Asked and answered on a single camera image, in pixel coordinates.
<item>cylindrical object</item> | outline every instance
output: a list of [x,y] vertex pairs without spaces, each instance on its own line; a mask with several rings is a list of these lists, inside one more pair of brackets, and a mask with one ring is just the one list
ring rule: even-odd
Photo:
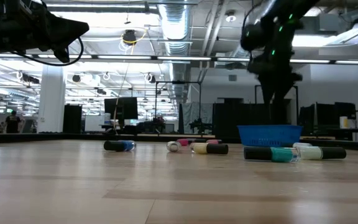
[[193,142],[206,142],[206,139],[194,139]]
[[271,147],[272,162],[298,162],[299,151],[296,148]]
[[208,146],[208,143],[200,143],[200,142],[194,143],[193,150],[197,154],[207,154],[208,153],[206,150],[207,146]]
[[304,160],[320,160],[323,156],[320,147],[317,146],[298,146],[296,147],[299,150],[300,159]]
[[299,146],[313,146],[313,145],[310,143],[303,143],[303,142],[281,144],[281,147],[299,147]]
[[187,146],[189,144],[187,139],[178,139],[177,142],[179,142],[182,146]]
[[167,143],[167,149],[170,152],[178,152],[181,148],[180,142],[170,141]]
[[220,139],[210,139],[206,141],[209,144],[222,144],[222,140]]
[[244,159],[248,160],[272,160],[272,150],[270,147],[244,147]]
[[120,142],[123,142],[125,144],[124,151],[131,151],[135,148],[135,141],[132,140],[118,140]]
[[107,151],[123,152],[125,150],[125,143],[120,141],[106,141],[103,147]]
[[202,145],[206,145],[207,143],[203,143],[203,142],[193,142],[190,144],[190,149],[192,151],[194,151],[194,146],[197,145],[197,144],[202,144]]
[[341,129],[348,129],[349,125],[347,122],[347,116],[341,116],[339,117],[339,127],[341,127]]
[[227,144],[208,144],[206,146],[206,152],[208,154],[222,154],[229,153],[229,146]]
[[346,150],[341,147],[320,147],[323,152],[321,159],[345,159]]

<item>person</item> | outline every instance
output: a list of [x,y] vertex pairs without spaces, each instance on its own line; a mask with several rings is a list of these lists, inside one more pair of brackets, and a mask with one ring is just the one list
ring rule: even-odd
[[12,111],[11,115],[6,118],[6,132],[19,133],[19,123],[21,119],[16,116],[16,111]]

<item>cable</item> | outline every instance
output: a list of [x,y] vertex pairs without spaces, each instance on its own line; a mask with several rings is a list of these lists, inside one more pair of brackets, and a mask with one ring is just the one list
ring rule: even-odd
[[34,61],[34,62],[44,64],[44,65],[56,66],[56,67],[64,67],[64,66],[73,65],[74,63],[77,63],[81,59],[82,55],[84,54],[84,43],[82,43],[81,37],[78,38],[78,41],[80,42],[80,46],[81,46],[80,54],[78,54],[78,57],[74,61],[68,62],[68,63],[56,64],[56,63],[43,62],[41,60],[35,59],[33,57],[29,57],[29,56],[21,54],[19,52],[13,51],[11,53],[19,55],[19,56],[24,57],[24,58],[27,58],[27,59],[29,59],[31,61]]

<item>pipe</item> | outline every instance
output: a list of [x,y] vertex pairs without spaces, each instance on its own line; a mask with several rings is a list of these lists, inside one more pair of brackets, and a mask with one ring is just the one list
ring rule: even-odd
[[209,44],[208,51],[206,53],[207,56],[211,55],[212,49],[214,48],[216,37],[218,36],[219,30],[221,28],[224,13],[226,12],[227,4],[229,4],[229,0],[224,0],[223,4],[222,4],[222,8],[221,8],[221,14],[219,15],[218,22],[214,29],[214,34],[212,35],[212,38],[211,38],[211,43]]
[[[158,5],[161,15],[161,28],[164,39],[166,40],[188,40],[190,27],[190,7],[184,5],[161,4]],[[165,49],[169,56],[188,55],[189,44],[186,42],[166,42]],[[171,63],[169,65],[170,77],[172,81],[190,81],[189,63]],[[186,100],[181,86],[172,85],[173,97]]]
[[212,26],[215,21],[216,11],[218,11],[218,4],[219,4],[219,0],[214,0],[214,3],[212,5],[212,10],[211,10],[211,18],[209,19],[209,22],[208,22],[208,26],[206,29],[205,38],[204,38],[204,42],[203,42],[203,48],[201,49],[200,56],[204,56],[204,54],[205,54],[206,46],[208,45],[208,41],[209,41],[209,36],[211,35]]

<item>ventilation duct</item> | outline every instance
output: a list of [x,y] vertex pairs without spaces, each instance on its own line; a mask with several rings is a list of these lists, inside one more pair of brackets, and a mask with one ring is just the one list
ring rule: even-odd
[[[164,39],[187,40],[190,27],[190,7],[186,5],[162,4],[158,6],[161,15],[161,27]],[[189,54],[186,43],[165,43],[167,54],[170,56],[184,56]],[[190,81],[189,63],[170,63],[169,71],[172,81]],[[178,103],[184,103],[187,98],[188,84],[172,85],[173,96]]]

